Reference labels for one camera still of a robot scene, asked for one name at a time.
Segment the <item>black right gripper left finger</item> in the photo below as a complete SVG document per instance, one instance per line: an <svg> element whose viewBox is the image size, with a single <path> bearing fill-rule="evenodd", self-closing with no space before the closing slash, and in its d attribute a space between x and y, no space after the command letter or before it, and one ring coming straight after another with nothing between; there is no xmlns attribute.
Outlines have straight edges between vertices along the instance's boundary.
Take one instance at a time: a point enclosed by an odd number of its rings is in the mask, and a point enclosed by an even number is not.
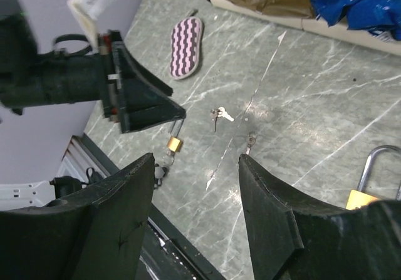
<svg viewBox="0 0 401 280"><path fill-rule="evenodd" d="M146 153L44 207L1 212L2 279L134 279L154 191Z"/></svg>

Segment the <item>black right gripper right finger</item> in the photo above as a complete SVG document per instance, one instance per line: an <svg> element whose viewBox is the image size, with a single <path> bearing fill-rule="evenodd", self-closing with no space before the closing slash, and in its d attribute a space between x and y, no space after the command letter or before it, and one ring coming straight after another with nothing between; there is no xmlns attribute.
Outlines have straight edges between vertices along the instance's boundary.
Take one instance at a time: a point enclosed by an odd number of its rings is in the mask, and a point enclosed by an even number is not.
<svg viewBox="0 0 401 280"><path fill-rule="evenodd" d="M256 279L399 279L400 202L346 210L315 199L246 154L239 184Z"/></svg>

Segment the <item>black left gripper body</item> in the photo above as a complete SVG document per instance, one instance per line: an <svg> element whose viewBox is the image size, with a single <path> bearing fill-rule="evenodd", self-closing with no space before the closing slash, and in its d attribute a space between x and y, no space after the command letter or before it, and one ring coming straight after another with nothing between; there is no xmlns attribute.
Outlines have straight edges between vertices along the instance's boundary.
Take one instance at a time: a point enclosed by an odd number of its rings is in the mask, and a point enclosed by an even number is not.
<svg viewBox="0 0 401 280"><path fill-rule="evenodd" d="M100 79L98 87L102 101L103 116L110 122L118 123L121 133L128 133L128 120L125 116L125 101L122 95L122 76L115 66L118 54L113 52L113 42L122 42L119 31L107 31L98 37Z"/></svg>

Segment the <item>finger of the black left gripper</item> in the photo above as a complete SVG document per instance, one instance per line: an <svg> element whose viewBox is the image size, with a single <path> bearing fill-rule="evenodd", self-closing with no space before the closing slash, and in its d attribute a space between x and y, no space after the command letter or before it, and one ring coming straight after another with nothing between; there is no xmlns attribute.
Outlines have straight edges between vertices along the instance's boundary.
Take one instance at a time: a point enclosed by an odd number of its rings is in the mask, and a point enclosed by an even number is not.
<svg viewBox="0 0 401 280"><path fill-rule="evenodd" d="M112 49L114 51L122 50L122 52L123 52L122 56L123 56L123 58L125 58L128 61L128 63L130 63L130 65L131 65L130 69L132 71L136 71L139 75L142 76L142 78L146 82L150 83L151 85L153 85L154 87L159 89L166 96L172 96L173 89L169 85L164 83L162 80L160 80L157 76L155 76L148 69L146 69L146 67L142 66L132 56L132 54L129 52L129 50L127 49L127 47L125 46L123 41L113 42L112 43Z"/></svg>
<svg viewBox="0 0 401 280"><path fill-rule="evenodd" d="M186 118L186 110L171 99L163 81L134 77L123 81L123 131L139 132Z"/></svg>

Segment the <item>small brass padlock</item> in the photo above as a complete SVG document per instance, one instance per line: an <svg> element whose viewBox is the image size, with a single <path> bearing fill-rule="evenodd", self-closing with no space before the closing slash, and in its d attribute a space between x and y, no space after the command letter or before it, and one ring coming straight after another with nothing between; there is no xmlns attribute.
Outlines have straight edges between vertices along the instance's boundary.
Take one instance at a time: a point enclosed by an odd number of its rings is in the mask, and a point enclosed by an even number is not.
<svg viewBox="0 0 401 280"><path fill-rule="evenodd" d="M177 120L172 122L170 129L169 129L169 141L167 143L167 148L171 152L179 152L181 149L181 146L183 144L183 141L179 138L179 133L181 131L181 128L184 124L184 119Z"/></svg>

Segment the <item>key with panda keychain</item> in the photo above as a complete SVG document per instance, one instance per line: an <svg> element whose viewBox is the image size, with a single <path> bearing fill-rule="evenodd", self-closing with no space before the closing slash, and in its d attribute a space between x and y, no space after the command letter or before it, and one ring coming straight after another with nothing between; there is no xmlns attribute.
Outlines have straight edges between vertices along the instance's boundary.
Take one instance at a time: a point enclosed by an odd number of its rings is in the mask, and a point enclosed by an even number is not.
<svg viewBox="0 0 401 280"><path fill-rule="evenodd" d="M162 161L154 165L154 189L158 189L174 164L175 152L168 150Z"/></svg>

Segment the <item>silver key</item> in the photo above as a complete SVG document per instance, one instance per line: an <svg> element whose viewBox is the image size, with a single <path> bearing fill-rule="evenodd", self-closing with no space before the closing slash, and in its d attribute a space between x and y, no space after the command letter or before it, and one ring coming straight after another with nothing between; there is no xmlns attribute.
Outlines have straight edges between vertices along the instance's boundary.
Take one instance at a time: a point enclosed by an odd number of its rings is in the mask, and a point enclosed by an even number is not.
<svg viewBox="0 0 401 280"><path fill-rule="evenodd" d="M225 118L225 119L229 120L230 122L234 121L234 118L232 116L230 116L230 114L228 114L228 112L226 111L226 109L224 107L222 107L222 106L219 107L217 109L217 112L218 112L217 116L219 118Z"/></svg>

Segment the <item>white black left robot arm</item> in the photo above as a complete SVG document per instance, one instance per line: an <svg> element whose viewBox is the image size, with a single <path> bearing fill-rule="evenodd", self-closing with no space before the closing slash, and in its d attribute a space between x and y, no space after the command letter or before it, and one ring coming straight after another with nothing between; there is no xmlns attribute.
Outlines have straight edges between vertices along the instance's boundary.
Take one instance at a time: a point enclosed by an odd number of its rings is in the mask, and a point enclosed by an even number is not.
<svg viewBox="0 0 401 280"><path fill-rule="evenodd" d="M1 104L22 115L34 106L98 100L122 133L185 119L171 87L131 55L119 31L97 40L98 51L54 46L41 54L20 2L1 0Z"/></svg>

